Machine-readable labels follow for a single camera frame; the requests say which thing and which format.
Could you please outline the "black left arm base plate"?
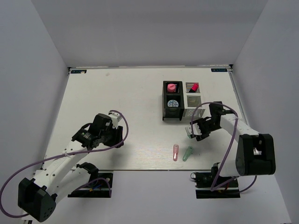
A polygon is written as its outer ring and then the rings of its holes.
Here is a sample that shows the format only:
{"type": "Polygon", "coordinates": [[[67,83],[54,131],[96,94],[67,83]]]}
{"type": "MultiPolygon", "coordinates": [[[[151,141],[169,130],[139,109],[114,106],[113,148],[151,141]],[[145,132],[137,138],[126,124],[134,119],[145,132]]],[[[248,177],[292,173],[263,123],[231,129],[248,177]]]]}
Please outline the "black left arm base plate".
{"type": "Polygon", "coordinates": [[[98,173],[98,178],[102,178],[81,189],[73,191],[68,198],[110,198],[113,187],[113,172],[98,173]]]}

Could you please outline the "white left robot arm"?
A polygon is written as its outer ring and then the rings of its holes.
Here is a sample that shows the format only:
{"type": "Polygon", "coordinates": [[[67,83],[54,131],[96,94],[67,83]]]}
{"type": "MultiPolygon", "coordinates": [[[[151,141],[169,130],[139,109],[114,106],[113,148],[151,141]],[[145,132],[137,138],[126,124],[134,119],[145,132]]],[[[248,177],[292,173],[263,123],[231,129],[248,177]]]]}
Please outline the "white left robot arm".
{"type": "Polygon", "coordinates": [[[64,197],[81,186],[98,183],[98,168],[80,161],[103,144],[109,149],[124,144],[124,116],[116,111],[97,114],[92,123],[83,125],[71,138],[59,158],[55,158],[33,178],[24,178],[18,186],[18,206],[38,222],[46,221],[64,197]]]}

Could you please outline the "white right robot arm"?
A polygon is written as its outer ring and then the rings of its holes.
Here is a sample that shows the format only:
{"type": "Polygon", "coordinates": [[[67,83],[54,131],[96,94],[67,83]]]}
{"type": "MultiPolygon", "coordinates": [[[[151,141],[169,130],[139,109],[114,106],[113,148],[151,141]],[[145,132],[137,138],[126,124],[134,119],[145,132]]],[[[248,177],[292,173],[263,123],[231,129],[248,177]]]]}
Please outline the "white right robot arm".
{"type": "Polygon", "coordinates": [[[221,101],[207,105],[210,116],[192,118],[186,128],[188,136],[201,141],[220,129],[231,135],[222,161],[212,166],[210,189],[214,191],[240,176],[273,175],[276,172],[273,137],[252,129],[221,101]]]}

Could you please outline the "pink cap black highlighter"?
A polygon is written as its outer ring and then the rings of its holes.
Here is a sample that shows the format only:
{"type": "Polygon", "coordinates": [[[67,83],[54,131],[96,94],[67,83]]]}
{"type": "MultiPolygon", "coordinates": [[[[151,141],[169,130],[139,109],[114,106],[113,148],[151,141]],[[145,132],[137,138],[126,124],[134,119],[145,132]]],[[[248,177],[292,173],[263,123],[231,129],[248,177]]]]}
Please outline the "pink cap black highlighter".
{"type": "Polygon", "coordinates": [[[189,93],[196,93],[199,88],[199,85],[197,83],[194,83],[191,89],[189,90],[189,93]]]}

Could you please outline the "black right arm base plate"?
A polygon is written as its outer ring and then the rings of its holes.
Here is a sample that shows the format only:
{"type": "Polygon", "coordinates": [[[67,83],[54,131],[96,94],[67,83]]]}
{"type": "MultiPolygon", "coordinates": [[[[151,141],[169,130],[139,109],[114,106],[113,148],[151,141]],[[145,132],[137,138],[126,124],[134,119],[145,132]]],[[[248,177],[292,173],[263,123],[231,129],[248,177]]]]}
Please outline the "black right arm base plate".
{"type": "Polygon", "coordinates": [[[211,172],[192,172],[190,175],[195,182],[195,193],[197,199],[231,199],[240,198],[239,184],[231,177],[218,177],[212,186],[214,176],[211,172]]]}

